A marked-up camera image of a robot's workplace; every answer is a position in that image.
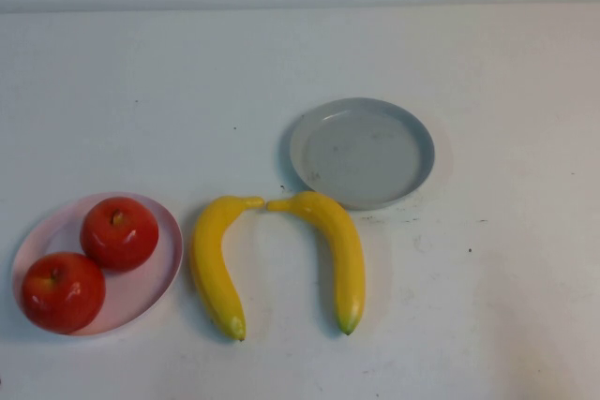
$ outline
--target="apple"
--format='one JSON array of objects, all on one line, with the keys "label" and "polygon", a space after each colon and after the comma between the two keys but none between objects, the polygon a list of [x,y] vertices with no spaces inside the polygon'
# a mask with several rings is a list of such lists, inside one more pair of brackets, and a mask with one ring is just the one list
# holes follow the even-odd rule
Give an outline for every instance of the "apple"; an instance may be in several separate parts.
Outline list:
[{"label": "apple", "polygon": [[158,243],[150,210],[128,197],[111,197],[85,216],[80,234],[85,255],[101,267],[126,272],[143,264]]},{"label": "apple", "polygon": [[25,315],[38,327],[68,334],[88,325],[104,303],[100,268],[79,253],[52,253],[38,259],[22,282]]}]

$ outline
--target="apple stem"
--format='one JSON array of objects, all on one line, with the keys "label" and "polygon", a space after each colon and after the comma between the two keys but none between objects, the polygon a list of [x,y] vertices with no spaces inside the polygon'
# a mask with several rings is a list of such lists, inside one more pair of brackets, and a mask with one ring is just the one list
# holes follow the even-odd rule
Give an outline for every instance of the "apple stem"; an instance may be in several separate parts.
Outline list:
[{"label": "apple stem", "polygon": [[112,213],[111,225],[119,225],[123,221],[123,212],[121,210],[115,210]]}]

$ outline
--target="plate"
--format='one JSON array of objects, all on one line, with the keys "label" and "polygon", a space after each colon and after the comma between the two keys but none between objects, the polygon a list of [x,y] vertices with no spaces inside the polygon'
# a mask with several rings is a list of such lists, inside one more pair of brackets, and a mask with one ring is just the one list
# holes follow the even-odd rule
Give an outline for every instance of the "plate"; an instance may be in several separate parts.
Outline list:
[{"label": "plate", "polygon": [[382,208],[419,187],[433,168],[433,139],[397,105],[344,98],[305,114],[290,144],[300,178],[347,208]]},{"label": "plate", "polygon": [[167,291],[181,266],[183,239],[172,214],[160,203],[138,194],[106,192],[79,199],[42,220],[23,241],[12,266],[12,289],[23,311],[21,284],[27,269],[50,253],[83,253],[79,234],[83,218],[101,200],[130,197],[142,203],[158,222],[158,243],[140,267],[122,274],[104,272],[106,298],[96,318],[71,335],[87,336],[115,330],[146,313]]}]

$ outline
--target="banana stem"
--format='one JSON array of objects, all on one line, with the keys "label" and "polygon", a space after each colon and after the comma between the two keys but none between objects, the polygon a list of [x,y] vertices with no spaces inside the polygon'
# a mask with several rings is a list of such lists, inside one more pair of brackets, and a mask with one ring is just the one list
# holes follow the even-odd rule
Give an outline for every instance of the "banana stem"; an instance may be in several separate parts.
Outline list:
[{"label": "banana stem", "polygon": [[271,200],[266,203],[268,211],[288,211],[292,207],[290,200]]},{"label": "banana stem", "polygon": [[244,197],[243,201],[247,208],[262,208],[264,206],[264,200],[260,197]]}]

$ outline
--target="yellow banana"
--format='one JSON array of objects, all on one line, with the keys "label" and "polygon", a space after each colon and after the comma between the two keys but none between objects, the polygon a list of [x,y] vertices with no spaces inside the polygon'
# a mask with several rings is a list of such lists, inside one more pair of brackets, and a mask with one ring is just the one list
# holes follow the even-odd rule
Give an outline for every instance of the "yellow banana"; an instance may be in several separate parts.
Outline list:
[{"label": "yellow banana", "polygon": [[219,329],[240,341],[246,337],[246,319],[225,267],[221,240],[243,211],[263,206],[264,200],[260,197],[221,197],[204,209],[194,229],[190,258],[196,289]]},{"label": "yellow banana", "polygon": [[312,191],[268,201],[266,208],[297,215],[325,235],[333,254],[337,324],[345,334],[352,333],[365,307],[365,263],[360,237],[346,210]]}]

